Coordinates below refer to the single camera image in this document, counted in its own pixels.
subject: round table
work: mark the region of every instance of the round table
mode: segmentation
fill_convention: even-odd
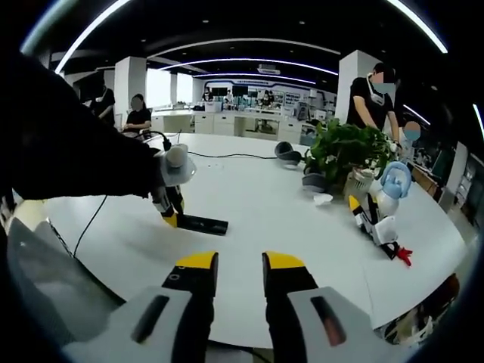
[[[207,155],[271,157],[276,145],[274,141],[196,134],[181,134],[179,141]],[[151,144],[162,148],[160,138]],[[301,152],[307,148],[294,147]],[[398,241],[414,251],[409,268],[398,259],[389,260],[359,231],[348,206],[316,207],[302,188],[302,165],[289,170],[278,160],[192,158],[198,170],[182,187],[185,212],[228,221],[225,236],[174,229],[148,199],[108,197],[85,233],[77,257],[108,288],[128,300],[148,286],[160,286],[180,258],[218,251],[211,340],[271,348],[262,286],[264,251],[288,253],[304,261],[319,287],[334,288],[367,312],[373,328],[425,299],[454,272],[465,253],[455,226],[415,183],[396,213]],[[102,199],[47,202],[51,223],[72,250]]]

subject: green leaves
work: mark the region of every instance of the green leaves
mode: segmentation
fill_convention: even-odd
[[[353,167],[366,168],[366,160],[371,165],[375,161],[382,170],[395,159],[387,137],[371,127],[360,129],[354,125],[340,125],[338,119],[332,119],[323,130],[316,126],[317,137],[313,146],[306,151],[306,165],[317,166],[324,172],[330,183],[346,177]]]

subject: black ceiling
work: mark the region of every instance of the black ceiling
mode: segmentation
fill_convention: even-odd
[[[54,53],[66,51],[111,3],[113,0],[78,1],[75,8],[50,29],[44,45]],[[421,30],[384,0],[306,1],[301,4],[131,0],[102,23],[79,48],[103,53],[71,59],[64,69],[66,73],[94,70],[113,66],[129,55],[149,57],[196,42],[254,37],[304,42],[340,54],[277,42],[223,42],[160,56],[179,62],[257,57],[338,71],[339,60],[359,49],[396,69],[402,80],[396,105],[401,111],[402,104],[411,106],[432,123],[435,133],[443,138],[459,138],[479,152],[482,134],[472,108],[472,103],[477,103],[484,110],[482,100],[478,99],[482,97],[479,87],[482,67],[477,55],[482,41],[477,37],[476,2],[462,0],[458,5],[431,0],[405,3],[439,35],[448,54],[442,54]],[[195,67],[211,73],[254,73],[258,64],[218,62]],[[56,62],[51,65],[52,68],[56,66]],[[153,68],[162,66],[156,58],[149,64]],[[337,76],[302,67],[277,67],[282,76],[314,80],[318,88],[337,91]],[[182,68],[172,71],[188,73]]]

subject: black sleeve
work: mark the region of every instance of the black sleeve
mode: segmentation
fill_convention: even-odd
[[[351,84],[351,97],[360,96],[365,98],[368,94],[368,83],[363,77],[356,78]]]
[[[386,112],[393,111],[392,98],[388,95],[388,93],[385,94],[385,108]]]
[[[147,108],[143,110],[143,122],[146,121],[151,121],[151,112]]]
[[[104,95],[104,101],[109,106],[113,106],[116,103],[116,101],[114,100],[114,92],[112,89],[108,88],[106,90],[106,94]]]
[[[133,111],[131,111],[128,115],[128,119],[126,120],[126,123],[132,123],[133,115],[134,115],[134,113],[133,113]]]
[[[2,139],[8,136],[10,184],[21,197],[147,197],[157,176],[156,149],[104,125],[62,78],[37,61],[18,52],[6,61],[9,107],[0,123]],[[25,104],[32,112],[19,112]]]

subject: window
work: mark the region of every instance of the window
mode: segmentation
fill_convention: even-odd
[[[171,103],[169,96],[170,73],[148,69],[146,73],[146,107],[159,107]]]
[[[194,91],[194,79],[187,74],[178,73],[176,80],[176,100],[177,102],[192,102]]]

